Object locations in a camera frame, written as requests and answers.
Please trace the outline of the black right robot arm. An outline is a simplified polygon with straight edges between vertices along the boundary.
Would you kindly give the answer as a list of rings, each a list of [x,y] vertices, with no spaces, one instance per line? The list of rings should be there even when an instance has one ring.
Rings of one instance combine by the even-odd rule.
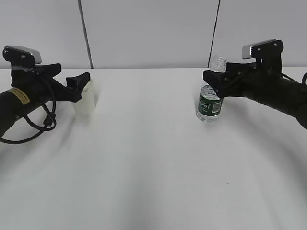
[[[226,64],[226,72],[203,72],[219,98],[244,97],[294,117],[307,127],[307,86],[257,63]]]

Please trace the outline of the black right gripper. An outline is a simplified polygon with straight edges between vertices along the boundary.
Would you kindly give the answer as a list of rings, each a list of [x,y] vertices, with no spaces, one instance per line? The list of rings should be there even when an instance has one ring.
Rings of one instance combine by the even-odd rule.
[[[255,62],[227,62],[226,72],[206,70],[203,80],[221,97],[244,97],[245,91],[256,88],[265,80],[281,77],[282,72],[267,69]]]

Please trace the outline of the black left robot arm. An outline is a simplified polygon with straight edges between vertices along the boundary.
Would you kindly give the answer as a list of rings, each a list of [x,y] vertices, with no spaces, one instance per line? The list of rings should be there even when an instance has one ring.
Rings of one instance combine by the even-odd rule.
[[[64,86],[54,77],[61,73],[61,65],[35,65],[31,70],[11,70],[11,88],[0,94],[0,136],[16,121],[25,118],[47,102],[78,102],[90,81],[90,73],[67,77]]]

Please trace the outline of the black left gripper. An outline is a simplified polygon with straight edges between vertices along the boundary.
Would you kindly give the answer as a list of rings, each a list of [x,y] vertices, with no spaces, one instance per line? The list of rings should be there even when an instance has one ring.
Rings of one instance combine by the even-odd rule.
[[[61,73],[61,64],[35,65],[28,72],[11,70],[12,87],[27,89],[37,97],[47,97],[56,101],[77,102],[90,81],[90,73],[85,72],[75,77],[67,77],[64,86],[54,79]]]

